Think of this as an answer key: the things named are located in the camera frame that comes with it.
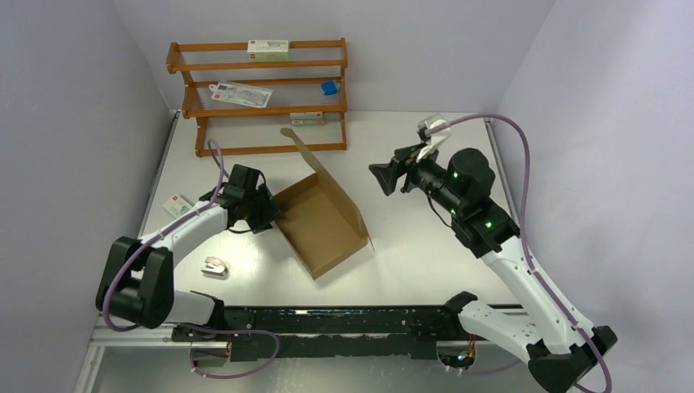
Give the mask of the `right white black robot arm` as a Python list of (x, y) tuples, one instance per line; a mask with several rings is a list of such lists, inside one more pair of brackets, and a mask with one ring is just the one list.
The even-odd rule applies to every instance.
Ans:
[(522, 323), (464, 291), (446, 304), (451, 311), (441, 319), (444, 333), (493, 342), (524, 363), (547, 392), (577, 387), (616, 344), (616, 334), (572, 310), (552, 280), (543, 278), (539, 263), (523, 249), (516, 221), (490, 196), (495, 173), (481, 151), (460, 150), (442, 167), (436, 154), (417, 159), (423, 147), (399, 148), (389, 163), (368, 169), (385, 195), (404, 178), (402, 192), (419, 189), (446, 209), (455, 238), (503, 281), (530, 318)]

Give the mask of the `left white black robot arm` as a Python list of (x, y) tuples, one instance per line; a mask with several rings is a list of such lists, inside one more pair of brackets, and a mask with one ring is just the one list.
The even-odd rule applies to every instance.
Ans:
[(120, 237), (110, 246), (96, 307), (116, 332), (176, 323), (204, 339), (220, 338), (228, 326), (222, 300), (174, 286), (175, 267), (209, 238), (246, 223), (256, 234), (272, 227), (281, 211), (262, 171), (234, 165), (183, 216), (138, 238)]

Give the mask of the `brown cardboard box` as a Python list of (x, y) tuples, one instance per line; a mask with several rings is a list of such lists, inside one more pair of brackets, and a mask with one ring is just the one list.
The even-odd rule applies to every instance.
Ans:
[(292, 140), (313, 173), (275, 195), (282, 216), (277, 226), (312, 279), (316, 280), (370, 241), (360, 209), (293, 129)]

